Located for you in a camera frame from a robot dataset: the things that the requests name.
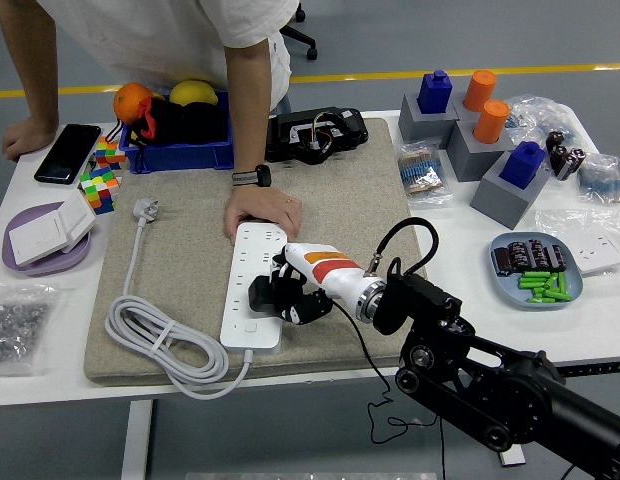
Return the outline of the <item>person's left hand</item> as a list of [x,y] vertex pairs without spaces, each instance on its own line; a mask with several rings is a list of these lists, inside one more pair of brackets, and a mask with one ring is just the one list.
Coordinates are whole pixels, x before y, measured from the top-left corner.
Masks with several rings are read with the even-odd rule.
[[275,187],[234,187],[225,207],[224,234],[234,244],[239,224],[252,217],[277,224],[294,240],[301,230],[302,214],[302,202]]

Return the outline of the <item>person's right hand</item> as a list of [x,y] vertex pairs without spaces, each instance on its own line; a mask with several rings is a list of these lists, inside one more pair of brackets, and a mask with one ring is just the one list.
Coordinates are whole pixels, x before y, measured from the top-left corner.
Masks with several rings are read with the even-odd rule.
[[9,125],[2,138],[2,154],[17,162],[23,155],[48,146],[55,138],[59,120],[29,117]]

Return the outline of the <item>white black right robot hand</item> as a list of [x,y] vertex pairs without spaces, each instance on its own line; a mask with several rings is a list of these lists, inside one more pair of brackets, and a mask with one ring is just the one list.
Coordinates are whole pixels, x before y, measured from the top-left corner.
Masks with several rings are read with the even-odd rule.
[[269,278],[275,311],[295,325],[328,314],[335,299],[343,300],[357,320],[370,324],[384,289],[384,280],[345,253],[316,243],[286,244],[274,256]]

